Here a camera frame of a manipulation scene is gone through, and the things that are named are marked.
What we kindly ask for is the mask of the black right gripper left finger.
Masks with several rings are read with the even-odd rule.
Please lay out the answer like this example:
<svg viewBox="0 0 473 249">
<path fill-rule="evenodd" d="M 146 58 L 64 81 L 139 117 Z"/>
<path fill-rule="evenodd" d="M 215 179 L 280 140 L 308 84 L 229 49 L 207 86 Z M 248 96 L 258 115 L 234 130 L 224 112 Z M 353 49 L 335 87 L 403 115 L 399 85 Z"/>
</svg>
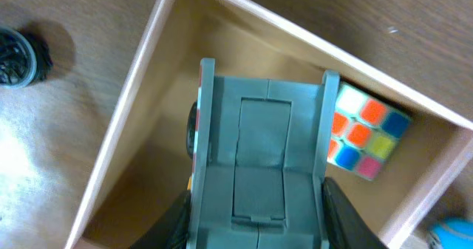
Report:
<svg viewBox="0 0 473 249">
<path fill-rule="evenodd" d="M 185 249 L 190 216 L 191 192 L 185 190 L 129 249 Z"/>
</svg>

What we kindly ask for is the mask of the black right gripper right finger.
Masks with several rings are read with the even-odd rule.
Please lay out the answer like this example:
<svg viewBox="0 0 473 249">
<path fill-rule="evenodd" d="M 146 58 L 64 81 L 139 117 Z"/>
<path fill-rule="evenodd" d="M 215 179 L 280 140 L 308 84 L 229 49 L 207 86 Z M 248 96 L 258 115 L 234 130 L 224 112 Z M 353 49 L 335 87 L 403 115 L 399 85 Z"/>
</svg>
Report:
<svg viewBox="0 0 473 249">
<path fill-rule="evenodd" d="M 330 248 L 387 249 L 353 207 L 337 182 L 325 177 L 322 185 L 324 223 Z"/>
</svg>

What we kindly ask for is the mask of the beige cardboard box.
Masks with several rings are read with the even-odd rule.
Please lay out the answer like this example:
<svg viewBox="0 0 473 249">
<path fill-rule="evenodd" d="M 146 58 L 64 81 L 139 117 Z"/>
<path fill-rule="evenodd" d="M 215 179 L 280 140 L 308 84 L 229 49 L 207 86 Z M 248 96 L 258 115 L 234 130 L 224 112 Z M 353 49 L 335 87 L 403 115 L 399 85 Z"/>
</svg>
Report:
<svg viewBox="0 0 473 249">
<path fill-rule="evenodd" d="M 327 69 L 414 122 L 373 182 L 330 166 L 367 225 L 398 248 L 472 158 L 472 122 L 251 0 L 157 0 L 81 201 L 68 248 L 125 248 L 186 189 L 186 121 L 199 65 L 318 83 Z"/>
</svg>

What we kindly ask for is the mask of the colourful puzzle cube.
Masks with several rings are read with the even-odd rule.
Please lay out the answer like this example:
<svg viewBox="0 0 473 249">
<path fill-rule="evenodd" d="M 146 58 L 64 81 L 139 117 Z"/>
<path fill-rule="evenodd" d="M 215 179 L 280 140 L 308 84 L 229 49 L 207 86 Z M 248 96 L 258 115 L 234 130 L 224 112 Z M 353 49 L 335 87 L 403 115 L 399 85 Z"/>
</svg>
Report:
<svg viewBox="0 0 473 249">
<path fill-rule="evenodd" d="M 374 180 L 410 123 L 411 117 L 404 112 L 342 82 L 327 161 Z"/>
</svg>

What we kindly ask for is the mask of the yellow grey toy truck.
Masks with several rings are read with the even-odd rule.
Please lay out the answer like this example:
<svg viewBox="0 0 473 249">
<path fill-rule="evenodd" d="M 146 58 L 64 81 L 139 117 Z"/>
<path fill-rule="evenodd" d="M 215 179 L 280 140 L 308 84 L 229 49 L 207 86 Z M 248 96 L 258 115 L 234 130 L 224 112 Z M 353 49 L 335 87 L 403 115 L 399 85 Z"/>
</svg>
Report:
<svg viewBox="0 0 473 249">
<path fill-rule="evenodd" d="M 200 62 L 189 248 L 328 248 L 321 200 L 340 77 L 220 76 Z"/>
</svg>

